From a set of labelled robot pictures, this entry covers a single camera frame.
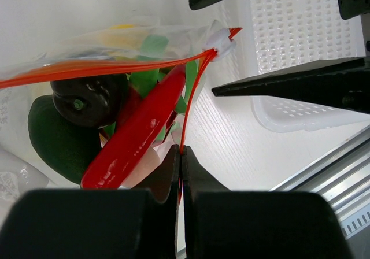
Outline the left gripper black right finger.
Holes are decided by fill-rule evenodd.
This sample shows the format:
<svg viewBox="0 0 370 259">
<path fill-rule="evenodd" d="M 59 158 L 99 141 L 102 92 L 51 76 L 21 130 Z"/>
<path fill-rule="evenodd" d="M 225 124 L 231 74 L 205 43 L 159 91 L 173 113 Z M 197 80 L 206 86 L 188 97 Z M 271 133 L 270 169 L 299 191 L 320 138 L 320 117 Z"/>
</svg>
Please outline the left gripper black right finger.
<svg viewBox="0 0 370 259">
<path fill-rule="evenodd" d="M 190 147 L 183 149 L 181 169 L 188 258 L 352 258 L 320 195 L 231 191 Z"/>
</svg>

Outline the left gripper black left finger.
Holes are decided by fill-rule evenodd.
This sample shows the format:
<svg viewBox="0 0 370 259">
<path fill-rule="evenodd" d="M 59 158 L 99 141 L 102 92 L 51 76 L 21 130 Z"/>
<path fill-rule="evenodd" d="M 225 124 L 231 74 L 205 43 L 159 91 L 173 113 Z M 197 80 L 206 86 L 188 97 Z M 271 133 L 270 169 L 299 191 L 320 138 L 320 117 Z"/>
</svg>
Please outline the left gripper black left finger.
<svg viewBox="0 0 370 259">
<path fill-rule="evenodd" d="M 2 258 L 175 258 L 180 148 L 130 190 L 32 190 L 1 228 Z"/>
</svg>

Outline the pink peach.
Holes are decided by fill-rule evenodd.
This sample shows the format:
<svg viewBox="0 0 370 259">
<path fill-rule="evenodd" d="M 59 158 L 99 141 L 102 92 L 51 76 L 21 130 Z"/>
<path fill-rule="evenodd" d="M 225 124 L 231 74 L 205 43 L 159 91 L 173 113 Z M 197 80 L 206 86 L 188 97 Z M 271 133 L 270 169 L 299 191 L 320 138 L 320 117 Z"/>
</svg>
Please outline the pink peach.
<svg viewBox="0 0 370 259">
<path fill-rule="evenodd" d="M 160 165 L 160 158 L 157 152 L 150 147 L 145 152 L 142 159 L 139 161 L 130 175 L 122 182 L 121 186 L 124 188 L 133 188 L 150 175 L 156 167 Z"/>
</svg>

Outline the red chili pepper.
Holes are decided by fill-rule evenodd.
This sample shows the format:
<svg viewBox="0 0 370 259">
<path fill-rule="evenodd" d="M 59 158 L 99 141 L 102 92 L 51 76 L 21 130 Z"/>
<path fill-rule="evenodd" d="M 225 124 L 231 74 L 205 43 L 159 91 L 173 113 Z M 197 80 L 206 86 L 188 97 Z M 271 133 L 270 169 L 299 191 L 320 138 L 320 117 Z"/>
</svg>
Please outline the red chili pepper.
<svg viewBox="0 0 370 259">
<path fill-rule="evenodd" d="M 166 126 L 186 83 L 186 66 L 175 66 L 114 133 L 84 173 L 82 189 L 117 189 Z"/>
</svg>

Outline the red dragon fruit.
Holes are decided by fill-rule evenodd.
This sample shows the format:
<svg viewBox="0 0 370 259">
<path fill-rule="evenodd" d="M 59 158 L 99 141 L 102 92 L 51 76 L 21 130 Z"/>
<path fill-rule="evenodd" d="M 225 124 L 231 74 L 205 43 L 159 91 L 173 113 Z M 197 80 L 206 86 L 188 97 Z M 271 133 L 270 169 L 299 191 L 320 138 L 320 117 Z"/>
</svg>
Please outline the red dragon fruit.
<svg viewBox="0 0 370 259">
<path fill-rule="evenodd" d="M 145 38 L 144 42 L 140 47 L 141 56 L 138 57 L 140 61 L 155 61 L 159 59 L 159 56 L 164 54 L 164 51 L 168 45 L 168 38 L 159 35 L 149 35 Z M 180 123 L 175 120 L 179 114 L 185 115 L 188 102 L 190 99 L 191 90 L 194 87 L 195 78 L 198 74 L 198 61 L 191 61 L 186 64 L 186 85 L 185 93 L 180 97 L 176 104 L 175 110 L 172 116 L 166 124 L 166 127 L 161 130 L 158 134 L 154 145 L 158 146 L 165 141 L 167 134 L 173 130 L 178 130 Z M 171 66 L 166 68 L 158 68 L 148 71 L 132 72 L 125 78 L 129 82 L 130 94 L 128 107 L 125 109 L 126 116 L 131 110 L 137 107 L 138 102 L 143 100 L 149 92 L 158 84 L 173 68 Z"/>
</svg>

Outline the green avocado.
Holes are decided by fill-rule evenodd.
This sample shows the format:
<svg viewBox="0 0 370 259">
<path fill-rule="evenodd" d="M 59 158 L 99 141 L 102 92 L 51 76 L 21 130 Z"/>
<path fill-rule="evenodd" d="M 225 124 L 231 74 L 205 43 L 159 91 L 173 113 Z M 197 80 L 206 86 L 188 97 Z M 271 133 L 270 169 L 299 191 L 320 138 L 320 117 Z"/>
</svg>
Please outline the green avocado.
<svg viewBox="0 0 370 259">
<path fill-rule="evenodd" d="M 31 145 L 52 170 L 72 183 L 81 179 L 101 151 L 97 129 L 78 127 L 56 110 L 51 95 L 37 97 L 28 114 Z"/>
</svg>

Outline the clear zip bag orange zipper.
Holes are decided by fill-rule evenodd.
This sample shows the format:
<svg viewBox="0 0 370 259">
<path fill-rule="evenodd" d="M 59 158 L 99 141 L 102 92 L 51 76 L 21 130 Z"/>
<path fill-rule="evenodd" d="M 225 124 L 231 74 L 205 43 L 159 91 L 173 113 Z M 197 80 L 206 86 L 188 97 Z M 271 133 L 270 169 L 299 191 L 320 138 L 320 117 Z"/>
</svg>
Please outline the clear zip bag orange zipper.
<svg viewBox="0 0 370 259">
<path fill-rule="evenodd" d="M 238 28 L 122 25 L 1 70 L 1 216 L 31 190 L 131 189 L 183 143 Z"/>
</svg>

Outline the dark purple mangosteen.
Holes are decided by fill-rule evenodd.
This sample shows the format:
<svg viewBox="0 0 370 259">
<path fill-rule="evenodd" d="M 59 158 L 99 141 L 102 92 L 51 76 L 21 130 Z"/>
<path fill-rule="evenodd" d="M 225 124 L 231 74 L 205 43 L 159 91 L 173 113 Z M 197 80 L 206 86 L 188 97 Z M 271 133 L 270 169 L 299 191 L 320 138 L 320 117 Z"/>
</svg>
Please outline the dark purple mangosteen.
<svg viewBox="0 0 370 259">
<path fill-rule="evenodd" d="M 113 124 L 127 100 L 127 75 L 89 76 L 50 82 L 53 103 L 62 117 L 87 128 Z"/>
</svg>

